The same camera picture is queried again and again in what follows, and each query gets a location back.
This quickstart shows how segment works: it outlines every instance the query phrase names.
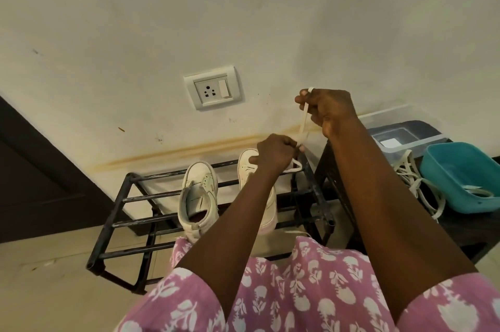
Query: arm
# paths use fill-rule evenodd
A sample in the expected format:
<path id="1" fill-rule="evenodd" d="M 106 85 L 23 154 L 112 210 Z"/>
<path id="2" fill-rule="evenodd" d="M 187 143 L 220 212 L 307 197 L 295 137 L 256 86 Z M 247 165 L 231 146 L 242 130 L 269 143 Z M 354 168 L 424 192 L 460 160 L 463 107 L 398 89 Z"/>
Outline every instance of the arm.
<path id="1" fill-rule="evenodd" d="M 176 267 L 198 275 L 213 290 L 226 319 L 231 312 L 241 277 L 252 252 L 271 188 L 297 154 L 296 142 L 270 135 L 257 144 L 257 171 L 216 223 L 186 253 Z"/>
<path id="2" fill-rule="evenodd" d="M 476 268 L 430 217 L 356 116 L 348 92 L 302 90 L 331 141 L 373 270 L 395 322 L 430 287 Z"/>

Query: switch plate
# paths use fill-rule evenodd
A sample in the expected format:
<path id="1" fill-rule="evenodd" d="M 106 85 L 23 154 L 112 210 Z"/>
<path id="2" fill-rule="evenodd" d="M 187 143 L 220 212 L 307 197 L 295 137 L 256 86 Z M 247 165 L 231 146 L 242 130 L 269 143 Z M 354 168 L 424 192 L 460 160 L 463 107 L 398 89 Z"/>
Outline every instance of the switch plate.
<path id="1" fill-rule="evenodd" d="M 184 76 L 187 91 L 197 110 L 233 103 L 241 99 L 234 66 Z"/>

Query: plastic container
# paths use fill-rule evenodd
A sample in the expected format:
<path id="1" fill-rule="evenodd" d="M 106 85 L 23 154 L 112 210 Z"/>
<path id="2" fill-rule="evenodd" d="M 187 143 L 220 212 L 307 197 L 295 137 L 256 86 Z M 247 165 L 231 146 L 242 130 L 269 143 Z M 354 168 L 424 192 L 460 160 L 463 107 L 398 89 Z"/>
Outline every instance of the plastic container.
<path id="1" fill-rule="evenodd" d="M 448 137 L 437 128 L 441 122 L 413 105 L 388 108 L 359 117 L 387 160 L 397 162 L 406 150 L 423 156 L 431 144 L 445 143 Z"/>
<path id="2" fill-rule="evenodd" d="M 451 208 L 462 214 L 500 209 L 500 165 L 472 144 L 446 143 L 427 147 L 422 176 L 437 186 Z M 480 186 L 495 196 L 471 194 L 462 186 Z"/>

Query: beige tile floor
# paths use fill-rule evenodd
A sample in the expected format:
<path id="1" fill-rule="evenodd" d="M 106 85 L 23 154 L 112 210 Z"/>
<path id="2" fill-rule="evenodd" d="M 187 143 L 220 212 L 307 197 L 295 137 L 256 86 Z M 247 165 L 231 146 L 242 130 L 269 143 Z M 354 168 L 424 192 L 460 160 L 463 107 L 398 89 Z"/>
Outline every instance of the beige tile floor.
<path id="1" fill-rule="evenodd" d="M 338 227 L 329 246 L 344 247 L 352 228 L 338 207 Z M 139 296 L 85 269 L 100 227 L 0 244 L 0 330 L 111 331 Z M 163 235 L 160 242 L 177 235 Z M 296 234 L 274 231 L 258 237 L 254 256 L 289 252 Z M 144 237 L 118 229 L 109 249 L 140 246 Z M 154 254 L 150 278 L 167 273 L 171 250 Z M 109 271 L 134 281 L 141 257 L 107 261 Z M 500 246 L 478 263 L 478 269 L 500 288 Z"/>

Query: dress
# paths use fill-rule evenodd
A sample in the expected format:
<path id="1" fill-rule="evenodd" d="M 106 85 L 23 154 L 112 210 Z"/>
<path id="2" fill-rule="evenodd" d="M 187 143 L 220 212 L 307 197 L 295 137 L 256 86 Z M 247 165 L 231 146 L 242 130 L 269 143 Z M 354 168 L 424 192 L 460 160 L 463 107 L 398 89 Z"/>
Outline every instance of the dress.
<path id="1" fill-rule="evenodd" d="M 185 238 L 176 241 L 172 266 L 190 247 Z M 500 330 L 500 293 L 479 273 L 450 278 L 413 300 L 396 327 L 368 256 L 297 237 L 281 268 L 249 258 L 227 323 L 208 285 L 191 271 L 176 268 L 130 310 L 117 330 L 491 331 Z"/>

